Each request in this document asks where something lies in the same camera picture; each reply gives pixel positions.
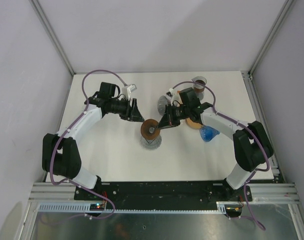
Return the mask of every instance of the robotic arm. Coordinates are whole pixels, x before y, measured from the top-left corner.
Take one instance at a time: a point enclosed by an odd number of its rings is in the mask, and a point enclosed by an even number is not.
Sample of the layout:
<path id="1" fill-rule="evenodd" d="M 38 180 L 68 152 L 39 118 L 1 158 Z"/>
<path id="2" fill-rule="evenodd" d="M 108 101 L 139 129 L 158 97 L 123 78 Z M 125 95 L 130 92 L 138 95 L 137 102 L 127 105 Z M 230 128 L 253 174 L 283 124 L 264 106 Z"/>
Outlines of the robotic arm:
<path id="1" fill-rule="evenodd" d="M 252 136 L 238 124 L 216 114 L 210 103 L 201 104 L 191 87 L 180 91 L 179 95 L 183 104 L 179 106 L 167 105 L 158 128 L 176 127 L 180 124 L 180 120 L 190 118 L 195 123 L 213 127 L 229 137 L 234 142 L 237 163 L 225 180 L 233 190 L 239 189 L 256 167 L 265 162 L 263 153 L 257 143 L 255 141 L 251 142 Z M 240 120 L 236 120 L 236 122 L 248 126 L 262 144 L 267 157 L 270 158 L 274 154 L 272 145 L 260 122 L 247 123 Z"/>
<path id="2" fill-rule="evenodd" d="M 136 89 L 135 85 L 128 85 L 122 89 L 123 99 L 119 99 L 120 95 L 113 97 L 116 88 L 118 88 L 118 93 L 120 94 L 120 89 L 117 85 L 102 82 L 100 90 L 92 97 L 89 97 L 87 111 L 84 112 L 84 115 L 71 129 L 67 130 L 68 133 L 59 144 L 53 168 L 55 175 L 67 177 L 88 189 L 93 189 L 99 177 L 91 174 L 81 165 L 77 144 L 80 143 L 83 136 L 108 113 L 119 114 L 121 119 L 130 122 L 144 122 L 144 118 L 137 108 L 137 100 L 133 98 L 131 105 L 129 98 L 130 93 Z M 43 170 L 49 172 L 54 146 L 66 129 L 66 127 L 62 128 L 56 134 L 48 133 L 43 138 Z"/>

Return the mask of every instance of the table top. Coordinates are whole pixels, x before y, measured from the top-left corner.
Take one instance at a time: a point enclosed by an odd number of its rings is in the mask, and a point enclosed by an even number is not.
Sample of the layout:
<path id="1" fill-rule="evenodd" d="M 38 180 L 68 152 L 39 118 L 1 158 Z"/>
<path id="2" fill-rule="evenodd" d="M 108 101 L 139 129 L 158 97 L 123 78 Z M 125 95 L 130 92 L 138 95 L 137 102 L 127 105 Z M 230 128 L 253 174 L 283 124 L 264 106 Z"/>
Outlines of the table top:
<path id="1" fill-rule="evenodd" d="M 137 90 L 131 97 L 137 98 L 138 108 L 145 119 L 161 119 L 157 100 L 169 88 L 181 81 L 203 76 L 216 95 L 219 111 L 240 120 L 255 120 L 240 71 L 122 73 L 120 76 L 127 84 L 136 84 Z M 73 78 L 61 127 L 68 126 L 84 108 L 83 77 L 83 74 L 77 74 Z M 99 90 L 101 82 L 122 87 L 112 74 L 92 74 L 85 81 L 88 96 Z M 177 90 L 191 86 L 183 84 Z M 208 91 L 205 90 L 201 102 L 213 102 Z M 128 122 L 116 114 L 107 114 L 78 145 L 82 165 L 100 176 L 103 182 L 112 182 L 222 180 L 236 164 L 233 142 L 223 134 L 210 142 L 203 142 L 199 131 L 190 128 L 183 120 L 178 127 L 161 130 L 161 146 L 147 150 L 140 145 L 140 127 L 139 122 Z M 273 174 L 271 170 L 258 172 L 253 179 L 273 179 Z"/>

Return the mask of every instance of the wall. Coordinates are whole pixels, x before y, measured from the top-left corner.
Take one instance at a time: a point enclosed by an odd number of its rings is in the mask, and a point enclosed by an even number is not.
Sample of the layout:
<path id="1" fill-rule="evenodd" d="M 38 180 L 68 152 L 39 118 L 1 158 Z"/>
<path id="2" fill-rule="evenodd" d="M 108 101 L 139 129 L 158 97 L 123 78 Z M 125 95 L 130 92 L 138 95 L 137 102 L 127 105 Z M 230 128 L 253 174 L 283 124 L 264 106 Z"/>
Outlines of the wall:
<path id="1" fill-rule="evenodd" d="M 30 3 L 0 1 L 0 239 L 12 239 L 71 76 Z"/>
<path id="2" fill-rule="evenodd" d="M 304 207 L 304 0 L 289 14 L 254 74 L 276 153 Z"/>
<path id="3" fill-rule="evenodd" d="M 285 0 L 40 0 L 77 73 L 248 70 Z"/>

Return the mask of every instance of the purple hose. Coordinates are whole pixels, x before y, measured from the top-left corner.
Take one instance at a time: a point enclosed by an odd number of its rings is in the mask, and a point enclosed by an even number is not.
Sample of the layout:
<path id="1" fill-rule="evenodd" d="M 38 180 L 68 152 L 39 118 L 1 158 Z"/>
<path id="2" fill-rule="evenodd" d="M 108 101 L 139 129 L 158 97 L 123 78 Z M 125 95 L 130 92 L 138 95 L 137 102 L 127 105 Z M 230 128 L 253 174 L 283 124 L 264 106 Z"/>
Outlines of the purple hose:
<path id="1" fill-rule="evenodd" d="M 225 118 L 225 119 L 227 119 L 227 120 L 229 120 L 229 121 L 231 121 L 232 123 L 235 123 L 235 124 L 239 125 L 240 127 L 244 128 L 244 129 L 245 129 L 247 132 L 249 132 L 249 134 L 253 137 L 253 139 L 254 139 L 255 142 L 257 143 L 258 147 L 259 147 L 260 150 L 262 151 L 263 156 L 264 156 L 264 159 L 265 159 L 265 162 L 266 162 L 266 169 L 260 169 L 260 168 L 255 169 L 255 170 L 252 172 L 252 174 L 248 177 L 248 179 L 245 181 L 244 186 L 243 186 L 243 188 L 244 188 L 245 201 L 246 201 L 248 210 L 249 210 L 249 212 L 251 213 L 252 217 L 250 217 L 250 216 L 243 216 L 243 217 L 241 217 L 241 218 L 253 220 L 253 221 L 258 225 L 258 227 L 259 227 L 261 230 L 266 231 L 265 226 L 264 226 L 260 221 L 258 221 L 258 220 L 255 218 L 255 215 L 253 214 L 253 211 L 252 211 L 252 209 L 251 209 L 251 207 L 250 207 L 250 204 L 249 204 L 248 199 L 247 199 L 247 194 L 246 194 L 246 186 L 247 186 L 247 183 L 249 183 L 249 181 L 253 178 L 253 176 L 255 175 L 256 171 L 267 172 L 267 171 L 269 171 L 269 169 L 270 169 L 270 163 L 269 163 L 269 161 L 268 161 L 267 154 L 266 154 L 266 152 L 265 152 L 265 150 L 264 150 L 262 144 L 260 143 L 260 141 L 258 140 L 258 138 L 255 136 L 255 134 L 254 134 L 247 126 L 245 126 L 245 125 L 243 125 L 243 124 L 237 122 L 235 119 L 232 119 L 232 118 L 229 117 L 229 116 L 226 116 L 226 115 L 224 115 L 224 114 L 222 114 L 222 113 L 220 113 L 220 112 L 217 112 L 217 110 L 215 109 L 216 96 L 215 96 L 214 92 L 213 92 L 209 87 L 207 87 L 206 85 L 201 84 L 201 83 L 199 83 L 199 82 L 194 82 L 194 81 L 183 81 L 183 82 L 180 82 L 180 83 L 176 84 L 176 85 L 173 87 L 173 89 L 176 88 L 176 87 L 178 87 L 178 86 L 181 85 L 181 84 L 198 84 L 198 85 L 201 85 L 201 86 L 205 87 L 205 88 L 212 94 L 212 96 L 213 96 L 213 99 L 214 99 L 214 100 L 213 100 L 213 111 L 214 111 L 214 113 L 217 114 L 217 115 L 219 115 L 219 116 L 221 116 L 221 117 L 223 117 L 223 118 Z"/>
<path id="2" fill-rule="evenodd" d="M 109 70 L 103 70 L 103 69 L 93 70 L 93 71 L 90 71 L 89 73 L 87 73 L 87 74 L 84 76 L 84 78 L 83 78 L 83 80 L 82 80 L 82 92 L 83 92 L 83 95 L 85 96 L 85 99 L 86 99 L 86 106 L 85 106 L 85 109 L 84 109 L 84 111 L 83 111 L 83 112 L 74 120 L 74 122 L 72 122 L 72 124 L 71 124 L 70 126 L 68 126 L 68 128 L 64 131 L 64 133 L 60 136 L 60 138 L 59 138 L 58 141 L 56 142 L 56 144 L 55 144 L 55 146 L 54 146 L 54 149 L 53 149 L 53 152 L 52 152 L 51 161 L 50 161 L 50 172 L 49 172 L 49 173 L 50 173 L 51 183 L 52 183 L 53 185 L 55 185 L 55 186 L 61 184 L 62 182 L 66 181 L 66 180 L 68 180 L 67 178 L 64 178 L 63 180 L 61 180 L 61 181 L 59 181 L 59 182 L 56 182 L 56 181 L 54 180 L 54 177 L 53 177 L 53 168 L 54 168 L 54 159 L 55 159 L 56 151 L 57 151 L 58 146 L 60 145 L 62 139 L 63 139 L 64 136 L 68 133 L 68 130 L 71 129 L 71 128 L 72 128 L 72 127 L 73 127 L 73 126 L 74 126 L 74 125 L 83 117 L 83 115 L 85 114 L 84 112 L 87 111 L 88 106 L 89 106 L 89 100 L 88 100 L 88 97 L 87 97 L 86 92 L 85 92 L 85 90 L 84 90 L 84 82 L 85 82 L 85 79 L 86 79 L 89 75 L 91 75 L 91 74 L 93 74 L 93 73 L 97 73 L 97 72 L 106 72 L 106 73 L 113 74 L 113 75 L 117 76 L 118 79 L 120 79 L 120 81 L 124 84 L 124 86 L 127 85 L 127 84 L 125 83 L 125 81 L 124 81 L 118 74 L 116 74 L 116 73 L 114 73 L 114 72 L 112 72 L 112 71 L 109 71 Z M 113 203 L 110 199 L 108 199 L 107 197 L 104 197 L 104 196 L 102 196 L 102 195 L 100 195 L 100 194 L 98 194 L 98 193 L 96 193 L 96 192 L 94 192 L 94 191 L 92 191 L 92 190 L 90 190 L 90 189 L 88 189 L 88 188 L 86 188 L 86 187 L 80 186 L 79 184 L 73 182 L 72 180 L 69 180 L 69 182 L 72 183 L 73 185 L 79 187 L 79 188 L 82 188 L 82 189 L 88 191 L 88 192 L 91 193 L 91 194 L 94 194 L 94 195 L 96 195 L 96 196 L 98 196 L 98 197 L 100 197 L 100 198 L 102 198 L 102 199 L 108 201 L 108 202 L 112 205 L 113 211 L 112 211 L 110 214 L 108 214 L 108 215 L 106 215 L 106 216 L 102 216 L 102 217 L 99 217 L 99 216 L 94 217 L 94 216 L 92 216 L 92 218 L 94 218 L 94 219 L 105 219 L 105 218 L 108 218 L 109 216 L 111 216 L 111 215 L 115 212 L 115 205 L 114 205 L 114 203 Z M 67 218 L 66 220 L 69 220 L 69 219 L 72 219 L 72 218 L 75 218 L 75 217 L 78 217 L 78 216 L 81 216 L 81 215 L 83 216 L 83 214 L 77 214 L 77 215 L 74 215 L 74 216 L 72 216 L 72 217 Z"/>

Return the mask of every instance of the purple cable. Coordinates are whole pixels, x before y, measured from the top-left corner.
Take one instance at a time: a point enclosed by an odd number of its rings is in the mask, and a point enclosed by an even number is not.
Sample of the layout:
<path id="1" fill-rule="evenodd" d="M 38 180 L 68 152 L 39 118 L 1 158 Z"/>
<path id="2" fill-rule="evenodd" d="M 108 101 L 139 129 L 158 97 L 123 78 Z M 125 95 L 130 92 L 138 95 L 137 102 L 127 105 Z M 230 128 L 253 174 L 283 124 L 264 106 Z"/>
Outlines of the purple cable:
<path id="1" fill-rule="evenodd" d="M 88 100 L 88 97 L 87 97 L 86 92 L 85 92 L 85 90 L 84 90 L 84 82 L 85 82 L 85 79 L 86 79 L 89 75 L 91 75 L 91 74 L 93 74 L 93 73 L 97 73 L 97 72 L 105 72 L 105 73 L 113 74 L 113 75 L 117 76 L 118 79 L 120 79 L 120 81 L 124 84 L 124 86 L 127 85 L 127 84 L 125 83 L 125 81 L 124 81 L 118 74 L 116 74 L 116 73 L 114 73 L 114 72 L 112 72 L 112 71 L 109 71 L 109 70 L 103 70 L 103 69 L 93 70 L 93 71 L 88 72 L 88 73 L 84 76 L 84 78 L 83 78 L 83 80 L 82 80 L 82 92 L 83 92 L 83 95 L 85 96 L 85 99 L 86 99 L 86 106 L 85 106 L 85 109 L 84 109 L 84 111 L 83 111 L 83 112 L 74 120 L 74 122 L 72 122 L 72 124 L 71 124 L 70 126 L 68 126 L 68 128 L 64 131 L 64 133 L 60 136 L 60 138 L 59 138 L 58 141 L 56 142 L 56 144 L 55 144 L 55 146 L 54 146 L 54 149 L 53 149 L 53 152 L 52 152 L 51 161 L 50 161 L 50 172 L 49 172 L 49 173 L 50 173 L 51 183 L 52 183 L 53 185 L 55 185 L 55 186 L 57 186 L 57 185 L 61 184 L 62 182 L 68 180 L 67 178 L 64 178 L 63 180 L 58 181 L 58 182 L 56 182 L 56 181 L 54 180 L 54 177 L 53 177 L 53 168 L 54 168 L 54 159 L 55 159 L 56 151 L 57 151 L 58 146 L 60 145 L 62 139 L 63 139 L 64 136 L 68 133 L 68 130 L 71 129 L 71 128 L 72 128 L 72 127 L 73 127 L 73 126 L 74 126 L 74 125 L 83 117 L 84 114 L 86 114 L 85 112 L 86 112 L 87 109 L 88 109 L 89 100 Z M 106 216 L 102 216 L 102 217 L 99 217 L 99 216 L 94 217 L 94 216 L 92 216 L 92 218 L 94 218 L 94 219 L 105 219 L 105 218 L 108 218 L 109 216 L 111 216 L 111 215 L 115 212 L 115 205 L 114 205 L 114 203 L 113 203 L 110 199 L 108 199 L 107 197 L 104 197 L 103 195 L 100 195 L 100 194 L 98 194 L 98 193 L 96 193 L 96 192 L 94 192 L 94 191 L 92 191 L 92 190 L 90 190 L 90 189 L 88 189 L 88 188 L 86 188 L 86 187 L 80 186 L 79 184 L 73 182 L 72 180 L 69 180 L 69 182 L 72 183 L 73 185 L 79 187 L 79 188 L 82 188 L 82 189 L 88 191 L 88 192 L 91 193 L 91 194 L 94 194 L 94 195 L 98 196 L 99 198 L 102 198 L 102 199 L 108 201 L 108 202 L 112 205 L 113 211 L 112 211 L 110 214 L 108 214 L 108 215 L 106 215 Z M 74 215 L 74 216 L 72 216 L 72 217 L 67 218 L 66 220 L 69 220 L 69 219 L 72 219 L 72 218 L 75 218 L 75 217 L 78 217 L 78 216 L 81 216 L 81 215 L 83 216 L 83 214 L 77 214 L 77 215 Z"/>
<path id="2" fill-rule="evenodd" d="M 223 118 L 225 118 L 225 119 L 227 119 L 227 120 L 229 120 L 229 121 L 231 121 L 231 122 L 233 122 L 233 123 L 235 123 L 235 124 L 237 124 L 237 125 L 239 125 L 240 127 L 244 128 L 244 129 L 245 129 L 247 132 L 249 132 L 249 134 L 253 137 L 253 139 L 254 139 L 255 142 L 257 143 L 258 147 L 259 147 L 260 150 L 262 151 L 263 156 L 264 156 L 264 159 L 265 159 L 265 162 L 266 162 L 266 169 L 260 169 L 260 168 L 255 169 L 255 170 L 252 172 L 252 174 L 248 177 L 248 179 L 245 181 L 244 186 L 243 186 L 245 201 L 246 201 L 248 210 L 249 210 L 249 212 L 251 213 L 252 217 L 250 217 L 250 216 L 243 216 L 242 218 L 253 220 L 253 221 L 258 225 L 258 227 L 259 227 L 261 230 L 266 231 L 265 226 L 255 218 L 255 215 L 253 214 L 253 211 L 252 211 L 252 209 L 251 209 L 251 207 L 250 207 L 250 204 L 249 204 L 248 199 L 247 199 L 247 194 L 246 194 L 246 186 L 247 186 L 247 183 L 249 183 L 249 181 L 253 178 L 253 176 L 255 175 L 256 171 L 267 172 L 267 171 L 269 171 L 269 169 L 270 169 L 270 163 L 269 163 L 269 161 L 268 161 L 267 154 L 266 154 L 266 152 L 265 152 L 265 150 L 264 150 L 262 144 L 260 143 L 260 141 L 258 140 L 258 138 L 255 136 L 255 134 L 254 134 L 247 126 L 245 126 L 245 125 L 243 125 L 243 124 L 237 122 L 235 119 L 232 119 L 232 118 L 229 117 L 229 116 L 226 116 L 226 115 L 224 115 L 224 114 L 222 114 L 222 113 L 220 113 L 220 112 L 217 112 L 217 110 L 215 109 L 216 96 L 215 96 L 214 92 L 213 92 L 209 87 L 207 87 L 206 85 L 201 84 L 201 83 L 199 83 L 199 82 L 194 82 L 194 81 L 183 81 L 183 82 L 180 82 L 180 83 L 176 84 L 176 85 L 173 87 L 173 89 L 176 88 L 176 87 L 178 87 L 178 86 L 181 85 L 181 84 L 198 84 L 198 85 L 201 85 L 201 86 L 205 87 L 205 88 L 212 94 L 212 96 L 213 96 L 213 99 L 214 99 L 214 100 L 213 100 L 213 111 L 214 111 L 214 113 L 217 114 L 217 115 L 219 115 L 219 116 L 221 116 L 221 117 L 223 117 Z"/>

